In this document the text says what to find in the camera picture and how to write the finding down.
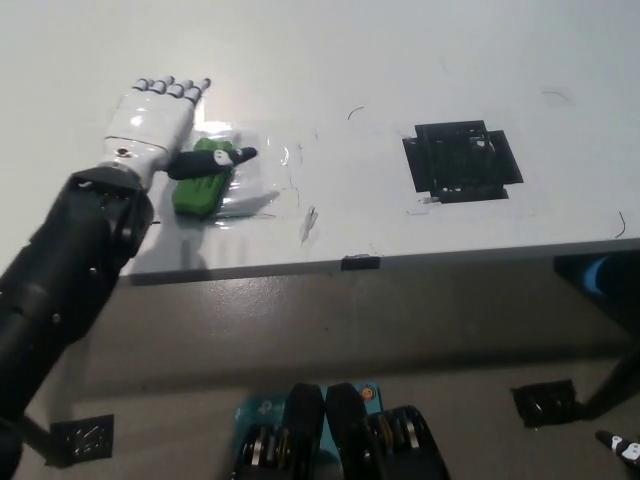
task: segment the white table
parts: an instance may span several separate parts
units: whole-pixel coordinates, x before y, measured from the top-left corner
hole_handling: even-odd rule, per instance
[[[187,224],[158,178],[140,281],[638,248],[638,25],[635,0],[5,0],[0,266],[100,158],[119,96],[163,74],[211,77],[199,121],[277,135],[290,184],[271,217]],[[463,120],[505,131],[524,184],[412,210],[402,136]]]

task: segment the black square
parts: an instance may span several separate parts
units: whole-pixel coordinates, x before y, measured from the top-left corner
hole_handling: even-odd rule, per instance
[[[571,380],[526,385],[511,393],[527,428],[570,423],[581,416],[582,405],[576,402]]]
[[[441,203],[503,200],[505,185],[523,183],[506,135],[482,120],[415,128],[403,144],[416,192]]]
[[[67,448],[75,463],[111,458],[113,451],[114,416],[84,418],[51,424],[54,441]]]

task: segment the floor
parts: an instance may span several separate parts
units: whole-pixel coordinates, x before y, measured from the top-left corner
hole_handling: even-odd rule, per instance
[[[624,479],[594,432],[635,439],[640,399],[527,430],[509,389],[572,378],[586,398],[629,342],[548,260],[121,288],[30,407],[115,414],[113,459],[55,471],[26,451],[16,478],[226,479],[248,397],[366,379],[420,408],[454,480]]]

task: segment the robotic arm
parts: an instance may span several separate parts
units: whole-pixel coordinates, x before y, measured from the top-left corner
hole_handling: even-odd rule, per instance
[[[179,153],[209,79],[140,79],[97,167],[74,173],[0,278],[0,420],[17,421],[65,348],[87,334],[153,220],[153,176],[213,175],[254,149]]]

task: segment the blue object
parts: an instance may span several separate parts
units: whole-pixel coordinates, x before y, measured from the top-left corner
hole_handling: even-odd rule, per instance
[[[604,292],[600,290],[597,284],[598,272],[602,267],[602,264],[609,258],[609,256],[605,256],[599,258],[595,262],[591,264],[589,268],[584,272],[584,277],[582,278],[582,282],[585,290],[589,293],[593,293],[595,295],[600,295],[604,297]]]
[[[352,384],[364,400],[367,414],[378,413],[382,411],[382,400],[380,399],[380,389],[375,382],[363,382]],[[322,387],[322,395],[326,397],[327,387]],[[236,410],[235,417],[235,446],[236,452],[242,445],[242,439],[249,427],[254,423],[267,423],[278,425],[282,422],[282,414],[284,411],[284,402],[287,394],[269,395],[263,397],[253,397]],[[322,439],[320,440],[320,453],[318,455],[320,463],[339,463],[340,455],[331,432],[329,431],[329,423],[325,417],[324,426],[322,427]]]

